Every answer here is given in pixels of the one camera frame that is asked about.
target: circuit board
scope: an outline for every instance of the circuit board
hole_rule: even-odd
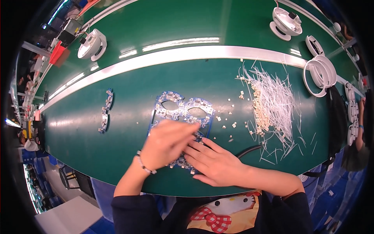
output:
[[[110,110],[110,107],[112,106],[112,102],[113,102],[112,89],[109,88],[106,93],[107,93],[108,97],[105,100],[105,105],[101,108],[102,121],[101,121],[101,127],[99,127],[99,133],[104,133],[107,130],[107,127],[108,127],[108,111]]]
[[[167,110],[162,106],[162,103],[165,101],[175,102],[178,105],[178,108],[176,110]],[[207,113],[207,115],[203,118],[194,117],[188,111],[191,108],[200,108],[204,110]],[[156,97],[154,111],[152,114],[147,135],[149,136],[150,130],[157,126],[162,121],[162,119],[172,119],[178,121],[181,117],[183,122],[187,122],[189,124],[193,124],[195,122],[200,123],[200,130],[205,130],[206,135],[204,135],[202,131],[197,131],[194,133],[194,135],[196,137],[196,141],[203,144],[202,137],[209,136],[211,123],[214,119],[214,114],[215,110],[212,107],[212,103],[205,99],[192,97],[189,98],[188,101],[184,101],[184,96],[182,96],[181,94],[173,91],[165,91],[161,95]],[[188,169],[191,174],[196,174],[197,172],[197,170],[185,160],[183,153],[177,160],[169,163],[167,166],[173,168],[176,165],[180,166],[181,168]]]

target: bracelet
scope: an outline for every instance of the bracelet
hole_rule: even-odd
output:
[[[156,170],[151,171],[151,170],[149,170],[148,168],[146,168],[146,167],[144,166],[144,164],[143,164],[143,162],[141,161],[141,158],[140,158],[140,153],[141,153],[141,151],[138,150],[138,151],[137,151],[137,155],[135,155],[135,157],[138,158],[138,162],[139,162],[141,168],[143,168],[146,172],[148,172],[148,173],[150,173],[150,174],[156,174],[156,173],[157,173]]]

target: black stool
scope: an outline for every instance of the black stool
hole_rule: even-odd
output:
[[[69,180],[71,179],[75,179],[77,180],[76,176],[75,176],[75,171],[73,170],[72,173],[70,175],[66,175],[65,171],[64,171],[64,168],[67,167],[66,165],[63,166],[62,168],[59,168],[58,169],[58,172],[60,174],[60,178],[61,178],[61,181],[62,183],[64,184],[65,188],[66,189],[79,189],[79,187],[70,187],[69,185]]]

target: sleeve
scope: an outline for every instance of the sleeve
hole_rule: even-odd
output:
[[[27,140],[25,143],[25,150],[27,151],[38,151],[39,147],[38,144],[35,143],[33,140]]]
[[[114,197],[111,206],[117,234],[155,233],[162,222],[152,195]]]
[[[273,208],[284,233],[313,233],[308,199],[304,192],[296,193],[285,200],[275,196]]]

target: green work surface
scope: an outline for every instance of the green work surface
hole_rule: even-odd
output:
[[[52,66],[41,83],[37,96],[44,91],[50,94],[84,73],[84,77],[102,68],[120,61],[160,50],[142,52],[142,48],[156,43],[178,39],[219,37],[220,42],[214,45],[247,46],[291,54],[290,49],[300,51],[302,58],[312,59],[305,38],[313,35],[323,47],[325,54],[336,50],[340,45],[319,25],[283,4],[281,7],[294,11],[302,20],[303,33],[292,37],[289,42],[278,38],[270,29],[274,1],[240,1],[240,0],[141,0],[133,2],[104,17],[91,27],[101,31],[107,38],[108,47],[97,61],[78,59],[79,40],[75,40],[68,49],[69,57],[61,67]],[[84,22],[99,11],[89,9],[84,15]],[[136,55],[119,58],[125,52],[137,50]],[[357,78],[358,72],[346,53],[340,53],[331,59],[337,74],[346,80]]]
[[[252,63],[251,60],[245,63],[247,69]],[[275,76],[276,73],[279,78],[286,78],[282,64],[261,64],[269,74]],[[252,140],[244,124],[249,120],[254,123],[251,102],[247,101],[247,86],[243,87],[240,80],[234,79],[241,66],[239,59],[179,61],[144,67],[93,83],[44,111],[47,149],[54,157],[77,171],[116,185],[137,150],[143,146],[156,96],[163,91],[172,90],[183,95],[185,99],[200,97],[210,101],[216,109],[216,115],[222,120],[218,122],[214,119],[209,138],[216,137],[214,141],[217,144],[236,154],[258,144]],[[300,95],[301,133],[306,146],[298,138],[300,134],[296,123],[300,121],[300,117],[296,113],[292,128],[295,143],[300,145],[304,155],[301,155],[296,146],[282,161],[280,156],[283,152],[277,151],[278,158],[275,159],[274,154],[266,157],[268,153],[265,151],[263,157],[275,165],[260,161],[259,150],[245,155],[241,160],[255,167],[299,175],[327,159],[327,108],[325,98],[315,98],[306,90],[302,80],[302,69],[292,66],[287,66],[286,69],[297,105]],[[98,128],[102,120],[101,108],[107,99],[108,88],[113,88],[114,101],[109,111],[107,132],[100,134]],[[238,98],[240,91],[245,93],[244,100]],[[234,122],[237,122],[236,128],[232,127]],[[232,142],[228,142],[230,135],[234,139]],[[275,148],[282,149],[282,144],[273,136],[267,148],[271,153]],[[244,190],[236,187],[211,187],[193,179],[186,169],[164,167],[159,169],[157,174],[148,177],[142,191],[171,196],[205,197],[234,194]]]

